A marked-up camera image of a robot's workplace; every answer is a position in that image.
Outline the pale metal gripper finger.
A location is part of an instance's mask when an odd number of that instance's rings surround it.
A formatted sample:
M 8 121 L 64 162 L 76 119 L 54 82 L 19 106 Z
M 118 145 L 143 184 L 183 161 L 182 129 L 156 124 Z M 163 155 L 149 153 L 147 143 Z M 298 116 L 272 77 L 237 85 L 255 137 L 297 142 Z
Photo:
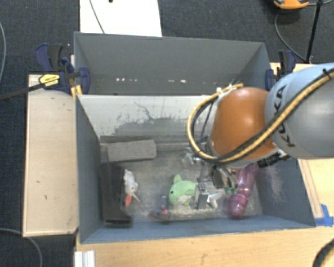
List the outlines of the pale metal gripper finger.
M 207 200 L 209 193 L 204 184 L 197 184 L 195 188 L 195 208 L 197 210 L 205 209 L 207 206 Z
M 208 196 L 208 205 L 211 208 L 217 208 L 218 207 L 218 200 L 222 197 L 221 192 L 216 192 L 214 194 L 209 194 Z

